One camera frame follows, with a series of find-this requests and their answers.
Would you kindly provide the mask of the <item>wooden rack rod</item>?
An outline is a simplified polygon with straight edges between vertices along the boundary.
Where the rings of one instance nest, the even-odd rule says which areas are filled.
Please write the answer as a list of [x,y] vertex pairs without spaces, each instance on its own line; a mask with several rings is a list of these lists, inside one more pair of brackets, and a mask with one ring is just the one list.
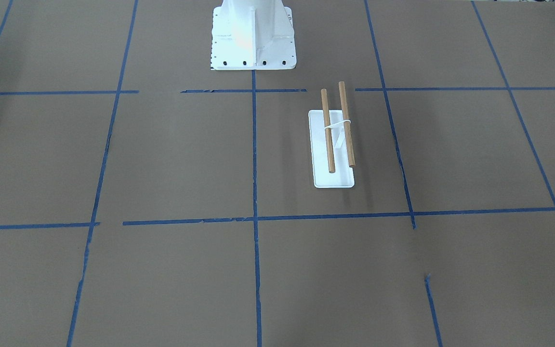
[[336,171],[335,158],[333,154],[333,142],[332,142],[332,128],[330,122],[330,106],[328,102],[328,91],[326,89],[321,89],[321,105],[322,105],[322,117],[324,121],[324,134],[326,141],[326,152],[328,160],[328,172],[333,174]]
[[347,99],[346,85],[345,81],[339,81],[338,83],[339,95],[341,101],[341,111],[342,120],[345,131],[345,144],[346,144],[346,156],[348,160],[348,165],[350,168],[356,167],[356,159],[353,147],[353,137],[352,137],[352,123],[350,120],[349,103]]

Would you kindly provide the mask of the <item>rear wooden rack rod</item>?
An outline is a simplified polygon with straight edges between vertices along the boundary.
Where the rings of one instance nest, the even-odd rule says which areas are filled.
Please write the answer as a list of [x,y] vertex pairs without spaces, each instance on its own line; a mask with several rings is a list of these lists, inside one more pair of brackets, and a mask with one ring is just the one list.
[[341,101],[341,111],[342,120],[345,131],[345,144],[346,144],[346,156],[348,160],[348,165],[350,168],[356,167],[356,159],[353,147],[353,137],[352,137],[352,123],[350,120],[349,103],[347,99],[346,85],[345,81],[339,81],[338,83],[339,95]]

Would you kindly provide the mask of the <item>white towel rack base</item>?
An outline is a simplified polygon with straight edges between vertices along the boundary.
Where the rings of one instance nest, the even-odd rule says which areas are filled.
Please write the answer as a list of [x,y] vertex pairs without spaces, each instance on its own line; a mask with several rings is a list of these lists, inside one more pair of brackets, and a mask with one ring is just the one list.
[[330,110],[330,121],[325,121],[323,110],[308,112],[310,131],[311,168],[314,187],[351,188],[355,178],[347,143],[352,136],[346,134],[349,120],[343,118],[341,110]]

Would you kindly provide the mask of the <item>front wooden rack rod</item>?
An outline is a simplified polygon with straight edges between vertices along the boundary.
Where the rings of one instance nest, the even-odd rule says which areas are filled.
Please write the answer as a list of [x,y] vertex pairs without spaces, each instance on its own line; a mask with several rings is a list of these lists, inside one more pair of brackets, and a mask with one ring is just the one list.
[[326,141],[326,152],[328,160],[328,172],[333,174],[336,171],[335,158],[333,154],[333,142],[332,142],[332,128],[330,122],[330,106],[328,102],[328,91],[326,89],[321,89],[321,105],[322,105],[322,117],[324,121],[324,134]]

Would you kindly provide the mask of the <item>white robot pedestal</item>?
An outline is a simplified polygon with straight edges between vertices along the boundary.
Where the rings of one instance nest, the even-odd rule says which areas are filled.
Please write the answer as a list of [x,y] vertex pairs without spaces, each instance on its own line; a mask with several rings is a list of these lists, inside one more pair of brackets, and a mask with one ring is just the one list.
[[212,70],[296,68],[292,11],[281,0],[224,0],[212,19]]

